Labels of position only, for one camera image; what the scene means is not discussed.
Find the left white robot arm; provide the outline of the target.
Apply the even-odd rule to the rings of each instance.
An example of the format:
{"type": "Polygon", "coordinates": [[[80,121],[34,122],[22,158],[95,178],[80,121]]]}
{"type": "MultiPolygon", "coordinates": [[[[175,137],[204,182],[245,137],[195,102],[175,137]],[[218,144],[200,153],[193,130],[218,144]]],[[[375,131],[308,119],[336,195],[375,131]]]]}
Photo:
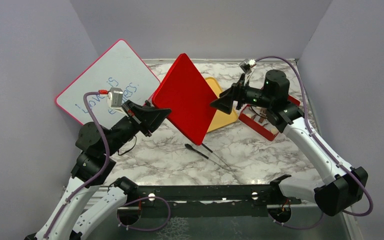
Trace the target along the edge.
{"type": "Polygon", "coordinates": [[[92,121],[84,124],[78,133],[75,145],[80,154],[67,187],[44,226],[25,239],[85,240],[116,208],[135,203],[139,186],[124,176],[115,181],[103,198],[85,210],[116,164],[111,156],[138,133],[151,136],[171,113],[169,108],[138,105],[130,100],[123,103],[121,109],[126,116],[109,129],[101,126],[88,109],[92,121]]]}

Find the red box lid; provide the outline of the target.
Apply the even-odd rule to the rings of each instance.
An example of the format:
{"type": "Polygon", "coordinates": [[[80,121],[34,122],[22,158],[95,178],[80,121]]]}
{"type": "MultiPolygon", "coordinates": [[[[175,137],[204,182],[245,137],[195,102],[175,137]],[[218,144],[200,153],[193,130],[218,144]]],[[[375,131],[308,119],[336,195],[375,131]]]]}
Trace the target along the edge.
{"type": "Polygon", "coordinates": [[[171,109],[167,119],[193,144],[201,145],[216,113],[210,103],[217,99],[186,53],[169,68],[152,96],[159,109],[171,109]]]}

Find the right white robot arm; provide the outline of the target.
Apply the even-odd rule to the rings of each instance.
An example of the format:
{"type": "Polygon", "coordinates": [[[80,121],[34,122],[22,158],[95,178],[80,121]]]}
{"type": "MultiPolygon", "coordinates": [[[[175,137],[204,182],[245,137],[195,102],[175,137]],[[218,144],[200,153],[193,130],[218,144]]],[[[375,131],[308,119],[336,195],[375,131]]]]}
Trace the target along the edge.
{"type": "Polygon", "coordinates": [[[360,201],[369,176],[367,171],[339,157],[310,126],[303,110],[289,100],[290,81],[286,74],[276,69],[268,71],[262,88],[249,86],[245,78],[242,74],[210,106],[226,114],[233,110],[234,102],[237,109],[244,104],[264,108],[269,123],[303,152],[321,178],[311,182],[286,177],[268,190],[269,199],[276,204],[288,197],[309,201],[331,217],[360,201]]]}

